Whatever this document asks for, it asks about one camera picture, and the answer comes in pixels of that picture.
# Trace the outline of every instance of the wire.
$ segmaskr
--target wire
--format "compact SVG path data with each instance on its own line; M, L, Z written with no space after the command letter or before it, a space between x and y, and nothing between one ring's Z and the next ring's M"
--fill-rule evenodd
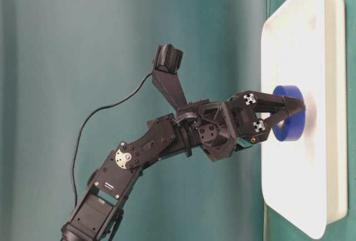
M85 121L83 122L82 126L79 129L78 135L77 135L77 140L76 140L76 144L74 147L74 154L73 154L73 159L72 159L72 165L71 165L71 182L72 182L72 188L73 188L73 193L74 193L74 207L76 207L77 205L77 199L78 199L78 195L77 195L77 188L76 188L76 182L74 179L74 166L75 166L75 162L76 162L76 158L77 158L77 154L78 154L78 147L79 147L79 141L80 141L80 137L82 135L82 131L84 126L87 124L88 120L98 111L100 110L104 110L104 109L110 109L114 106L117 106L123 102L125 102L126 100L130 99L135 93L137 93L139 91L139 89L142 87L142 85L144 84L144 82L147 80L148 77L150 77L152 75L152 72L148 73L140 82L139 86L132 92L130 93L128 96L126 96L124 99L121 99L119 102L116 102L114 104L111 105L107 105L107 106L102 106L97 108L96 110L94 110L93 112L90 113L89 116L87 116L87 118L85 119Z

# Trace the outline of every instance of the blue object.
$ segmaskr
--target blue object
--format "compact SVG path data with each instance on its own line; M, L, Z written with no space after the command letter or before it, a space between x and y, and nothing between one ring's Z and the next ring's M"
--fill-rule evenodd
M303 99L298 87L294 85L277 86L273 94ZM282 124L275 125L272 129L279 141L297 141L303 134L304 125L305 110L285 119Z

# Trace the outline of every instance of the teal curtain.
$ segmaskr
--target teal curtain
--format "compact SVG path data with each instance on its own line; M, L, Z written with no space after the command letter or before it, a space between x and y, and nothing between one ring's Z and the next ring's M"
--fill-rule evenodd
M260 88L266 0L0 0L2 240L59 240L73 206L77 130L97 106L129 94L159 44L184 51L189 101ZM87 124L78 191L121 140L172 112L147 82ZM115 240L262 240L258 146L212 163L200 149L145 171Z
M268 0L267 9L272 14L285 0ZM346 8L346 43L347 43L347 109L348 109L348 172L349 172L349 213L338 222L327 226L323 241L356 240L356 147L354 133L356 131L356 9L355 0L344 0ZM301 241L313 240L298 228L287 222L270 208L266 212L266 241Z

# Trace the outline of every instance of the blue tape roll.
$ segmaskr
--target blue tape roll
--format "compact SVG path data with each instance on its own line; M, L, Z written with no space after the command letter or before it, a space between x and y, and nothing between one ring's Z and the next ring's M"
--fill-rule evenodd
M298 87L294 85L277 86L273 94L303 99ZM285 119L282 124L275 125L272 129L279 141L297 141L303 134L304 125L305 110Z

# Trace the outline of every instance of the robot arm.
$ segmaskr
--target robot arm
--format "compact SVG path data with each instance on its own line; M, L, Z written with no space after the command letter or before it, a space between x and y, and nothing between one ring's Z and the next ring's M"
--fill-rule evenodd
M272 126L302 110L301 99L247 91L229 101L202 100L187 103L177 70L182 59L172 45L159 46L152 60L152 82L163 94L176 115L168 114L150 120L148 132L138 140L122 141L112 150L102 166L90 177L86 190L62 227L66 241L101 240L112 232L112 240L123 217L123 206L143 170L157 161L200 146L212 160L231 156L268 138ZM266 119L256 113L268 112ZM99 196L104 192L114 199Z

